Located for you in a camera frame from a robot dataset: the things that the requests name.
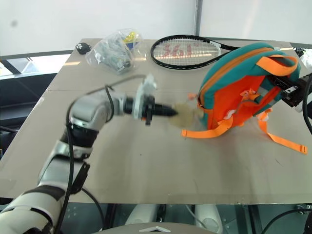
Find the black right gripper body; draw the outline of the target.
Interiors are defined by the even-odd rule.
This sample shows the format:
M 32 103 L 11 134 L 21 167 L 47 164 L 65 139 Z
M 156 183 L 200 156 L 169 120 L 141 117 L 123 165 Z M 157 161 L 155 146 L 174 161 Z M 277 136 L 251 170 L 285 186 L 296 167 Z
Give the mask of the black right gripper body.
M 286 87 L 282 91 L 282 100 L 290 107 L 299 105 L 304 97 L 308 77 L 301 77 L 296 81 L 285 80 Z

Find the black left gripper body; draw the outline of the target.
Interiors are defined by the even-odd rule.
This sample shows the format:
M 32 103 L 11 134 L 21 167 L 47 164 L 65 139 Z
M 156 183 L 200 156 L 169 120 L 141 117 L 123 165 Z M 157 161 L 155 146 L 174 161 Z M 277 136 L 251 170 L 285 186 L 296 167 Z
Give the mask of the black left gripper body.
M 155 98 L 153 96 L 146 96 L 144 98 L 141 116 L 141 119 L 145 121 L 145 125 L 146 126 L 151 125 L 153 115 L 160 116 L 161 114 L 162 114 L 161 106 L 155 103 Z

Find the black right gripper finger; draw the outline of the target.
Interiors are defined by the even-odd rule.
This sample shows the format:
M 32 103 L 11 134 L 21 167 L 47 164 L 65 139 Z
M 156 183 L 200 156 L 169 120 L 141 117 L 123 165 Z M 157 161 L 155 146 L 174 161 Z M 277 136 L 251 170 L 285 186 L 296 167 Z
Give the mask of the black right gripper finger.
M 286 89 L 286 83 L 278 77 L 268 77 L 268 80 L 270 81 L 270 83 L 276 87 L 279 87 L 281 90 L 285 90 Z
M 293 87 L 293 83 L 287 77 L 279 77 L 275 76 L 275 85 L 279 88 L 291 88 Z

